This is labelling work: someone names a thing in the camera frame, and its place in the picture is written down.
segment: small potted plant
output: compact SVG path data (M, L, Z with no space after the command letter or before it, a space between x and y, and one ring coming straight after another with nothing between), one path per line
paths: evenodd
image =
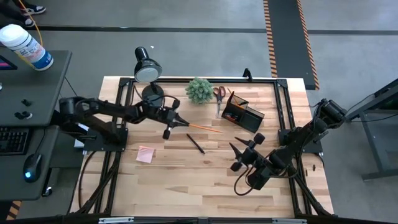
M213 85L205 79L195 77L185 89L194 104L203 104L213 98Z

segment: pencil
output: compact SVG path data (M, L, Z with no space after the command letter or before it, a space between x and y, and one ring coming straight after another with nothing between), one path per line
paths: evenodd
M202 127L202 126L195 125L195 124L189 124L189 126L194 127L194 128L201 128L201 129L208 130L208 131L214 131L214 132L222 133L222 131L215 130L213 128Z
M236 100L235 95L234 95L234 100L235 100L236 106L243 109L243 106L239 105L238 101Z

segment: pink sticky note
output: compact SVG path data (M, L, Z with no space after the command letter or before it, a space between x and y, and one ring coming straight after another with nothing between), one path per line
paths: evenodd
M140 146L137 154L137 161L150 163L152 162L152 156L154 155L155 149L145 146Z

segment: concrete floor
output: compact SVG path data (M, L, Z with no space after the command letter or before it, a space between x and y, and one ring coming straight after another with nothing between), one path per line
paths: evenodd
M48 12L39 24L63 26L264 28L261 0L37 0ZM395 0L302 0L308 29L397 30ZM43 32L46 49L73 52L68 78L82 96L98 96L105 75L132 75L138 45L167 75L270 77L263 34ZM349 108L398 77L396 36L311 35L320 80L307 91L310 104L322 98ZM63 96L72 96L66 86ZM360 123L345 124L322 140L326 177L335 213L341 217L398 222L398 177L363 182L376 165ZM59 190L25 203L20 218L65 213L77 173L56 181ZM42 206L48 209L37 211Z

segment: computer mouse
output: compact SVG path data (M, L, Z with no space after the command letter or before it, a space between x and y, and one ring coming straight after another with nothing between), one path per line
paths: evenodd
M24 179L28 183L35 182L39 179L42 172L42 155L35 153L29 155L24 163Z

